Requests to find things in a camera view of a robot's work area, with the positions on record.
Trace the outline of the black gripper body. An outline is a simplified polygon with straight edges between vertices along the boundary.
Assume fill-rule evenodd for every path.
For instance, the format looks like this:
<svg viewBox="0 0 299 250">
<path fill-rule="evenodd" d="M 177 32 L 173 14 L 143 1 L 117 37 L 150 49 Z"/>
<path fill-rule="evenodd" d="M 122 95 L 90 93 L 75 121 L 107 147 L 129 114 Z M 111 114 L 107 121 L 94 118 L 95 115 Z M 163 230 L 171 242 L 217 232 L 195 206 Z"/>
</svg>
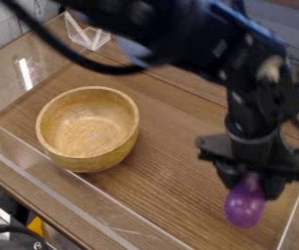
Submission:
<svg viewBox="0 0 299 250">
<path fill-rule="evenodd" d="M 260 175 L 265 200 L 277 200 L 285 186 L 299 182 L 299 146 L 292 146 L 280 130 L 256 139 L 226 131 L 195 139 L 198 158 L 209 161 L 223 186 L 233 189 L 242 176 Z"/>
</svg>

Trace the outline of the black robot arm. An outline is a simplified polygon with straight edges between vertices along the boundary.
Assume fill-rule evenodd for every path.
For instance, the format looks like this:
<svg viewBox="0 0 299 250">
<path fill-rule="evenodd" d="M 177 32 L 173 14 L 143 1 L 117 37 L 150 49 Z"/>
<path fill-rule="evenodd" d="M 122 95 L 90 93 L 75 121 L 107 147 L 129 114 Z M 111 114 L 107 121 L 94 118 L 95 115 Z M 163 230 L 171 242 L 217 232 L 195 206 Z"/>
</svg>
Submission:
<svg viewBox="0 0 299 250">
<path fill-rule="evenodd" d="M 299 74 L 274 33 L 253 22 L 242 0 L 55 0 L 91 25 L 111 32 L 129 64 L 111 66 L 66 54 L 78 65 L 130 74 L 171 64 L 226 90 L 225 133 L 198 139 L 227 188 L 248 172 L 260 176 L 265 199 L 299 181 L 299 147 L 282 138 L 284 123 L 299 123 Z"/>
</svg>

